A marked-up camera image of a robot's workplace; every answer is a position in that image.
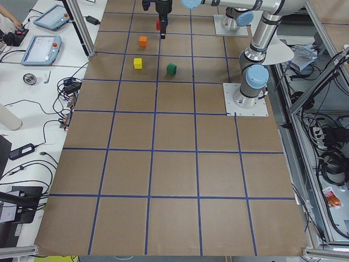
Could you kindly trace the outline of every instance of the robotic arm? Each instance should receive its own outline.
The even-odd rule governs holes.
[[[167,15],[172,11],[172,0],[142,0],[143,10],[148,11],[152,2],[155,3],[155,9],[159,14],[161,39],[165,39]]]
[[[239,58],[243,80],[233,98],[241,108],[252,108],[258,101],[260,90],[267,84],[269,73],[262,63],[282,17],[295,13],[305,2],[306,0],[182,0],[182,4],[188,9],[208,4],[212,7],[222,5],[235,10],[264,11],[250,46]]]

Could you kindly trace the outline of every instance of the green cube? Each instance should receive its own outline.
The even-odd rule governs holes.
[[[177,66],[173,63],[169,63],[169,65],[167,66],[167,73],[169,75],[175,75],[177,72]]]

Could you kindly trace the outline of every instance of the small round device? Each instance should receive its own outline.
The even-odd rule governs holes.
[[[23,81],[24,83],[32,86],[37,82],[37,78],[35,77],[35,75],[28,73],[23,76]]]

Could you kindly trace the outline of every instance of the orange cube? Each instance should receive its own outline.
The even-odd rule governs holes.
[[[140,37],[140,47],[147,47],[147,45],[148,45],[148,38]]]

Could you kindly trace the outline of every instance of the blue joint cap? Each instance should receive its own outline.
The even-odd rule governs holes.
[[[242,15],[240,15],[237,18],[236,24],[238,26],[248,26],[249,24],[251,24],[253,18],[254,18],[253,12],[252,11],[248,11],[246,13],[243,13]]]
[[[201,4],[201,0],[182,0],[182,5],[188,9],[194,9]]]
[[[268,70],[261,64],[252,65],[246,73],[246,81],[253,89],[262,89],[269,79]]]

